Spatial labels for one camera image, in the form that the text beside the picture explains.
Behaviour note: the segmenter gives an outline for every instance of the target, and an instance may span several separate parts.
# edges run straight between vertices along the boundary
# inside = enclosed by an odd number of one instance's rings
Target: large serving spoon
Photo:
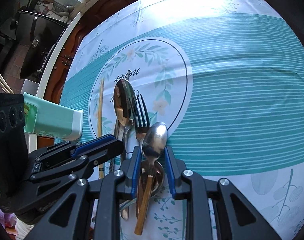
[[[153,184],[154,162],[164,153],[168,131],[164,122],[157,122],[148,130],[142,144],[142,152],[149,163],[148,179],[145,186],[142,204],[134,233],[141,236],[144,226],[144,221],[148,211],[148,204],[151,197]]]
[[[113,102],[114,102],[114,110],[116,117],[119,123],[123,126],[123,136],[122,142],[124,144],[124,151],[120,156],[120,163],[122,163],[126,159],[126,142],[129,130],[134,124],[133,118],[135,113],[131,111],[131,104],[134,102],[130,102],[129,98],[135,98],[135,93],[133,87],[126,79],[120,79],[114,88],[113,93]],[[123,219],[129,218],[129,208],[126,208],[121,211],[121,217]]]

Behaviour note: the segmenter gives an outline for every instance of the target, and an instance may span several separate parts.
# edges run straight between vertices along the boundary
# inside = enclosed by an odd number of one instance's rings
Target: camera lens
[[[9,111],[9,120],[12,127],[15,127],[17,124],[17,110],[12,106]]]
[[[19,108],[19,119],[20,119],[20,121],[22,121],[22,119],[23,119],[23,110],[22,110],[22,106],[20,106],[20,108]]]
[[[0,112],[0,131],[4,132],[7,127],[6,115],[3,111]]]

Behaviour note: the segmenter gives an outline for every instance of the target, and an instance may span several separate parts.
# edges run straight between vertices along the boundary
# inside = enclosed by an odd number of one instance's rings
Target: camera
[[[24,126],[23,95],[0,93],[0,194],[8,197],[16,191],[27,166]]]

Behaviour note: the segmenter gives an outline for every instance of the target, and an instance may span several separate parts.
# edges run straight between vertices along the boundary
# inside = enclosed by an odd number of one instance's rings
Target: fork tine
[[[130,97],[129,97],[129,101],[130,101],[131,110],[132,110],[133,113],[135,113],[133,104],[131,103],[131,100],[130,100]],[[138,122],[136,120],[136,115],[135,114],[133,114],[133,120],[134,120],[135,127],[138,127]]]
[[[139,114],[139,110],[138,110],[138,106],[136,105],[136,98],[133,97],[133,101],[135,102],[135,110],[136,110],[136,115],[138,117],[138,122],[139,122],[139,126],[138,127],[142,127],[141,126],[141,118],[140,118],[140,114]]]
[[[143,114],[143,111],[142,111],[142,107],[141,107],[141,103],[140,103],[139,97],[138,97],[138,104],[139,104],[139,108],[140,108],[140,113],[141,113],[143,127],[145,127],[144,114]]]
[[[145,106],[145,102],[144,102],[142,95],[141,95],[141,100],[142,100],[142,104],[143,104],[143,108],[144,108],[144,112],[145,112],[145,119],[147,120],[147,127],[150,127],[149,114],[148,114],[147,107]]]

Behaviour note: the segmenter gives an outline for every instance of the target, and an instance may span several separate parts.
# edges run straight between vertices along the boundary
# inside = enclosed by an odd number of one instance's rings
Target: mint green container
[[[82,134],[83,110],[73,110],[44,99],[23,94],[25,127],[30,134],[76,140]]]

